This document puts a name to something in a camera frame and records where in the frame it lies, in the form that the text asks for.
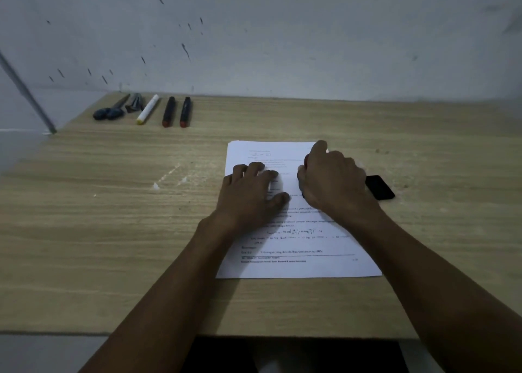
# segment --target wooden desk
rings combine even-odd
[[[194,97],[187,129],[179,106],[160,126],[166,99],[144,126],[92,119],[120,96],[2,177],[0,330],[111,332],[213,210],[234,139],[326,139],[389,183],[398,223],[522,313],[520,123],[477,105],[226,97]],[[416,337],[384,277],[221,280],[201,332]]]

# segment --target printed document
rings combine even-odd
[[[236,164],[261,161],[279,172],[268,198],[282,191],[290,203],[267,225],[238,238],[219,268],[217,278],[367,277],[381,271],[350,233],[303,198],[297,167],[313,142],[232,141],[225,175]]]

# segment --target phone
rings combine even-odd
[[[379,175],[367,176],[365,183],[377,200],[391,200],[395,197],[395,193]]]

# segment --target pen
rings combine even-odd
[[[170,97],[169,101],[166,103],[165,113],[163,114],[163,121],[161,122],[163,127],[172,126],[172,118],[174,117],[175,106],[176,99],[174,97]]]
[[[149,101],[147,106],[145,106],[145,109],[136,119],[136,123],[141,126],[143,123],[145,123],[145,120],[147,119],[147,116],[152,111],[154,105],[156,105],[156,102],[158,102],[158,99],[160,99],[160,96],[158,94],[154,94],[153,98]]]
[[[181,110],[181,116],[179,118],[179,125],[183,128],[188,127],[188,118],[191,114],[191,98],[185,97],[185,102],[183,103],[183,109]]]

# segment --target black marker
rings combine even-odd
[[[191,98],[185,97],[185,102],[183,103],[183,109],[181,110],[181,117],[179,118],[179,125],[182,128],[188,127],[188,118],[191,114]]]
[[[166,103],[165,113],[163,114],[163,121],[161,125],[163,127],[172,126],[172,119],[174,117],[174,108],[176,106],[176,99],[174,97],[169,98],[169,102]]]

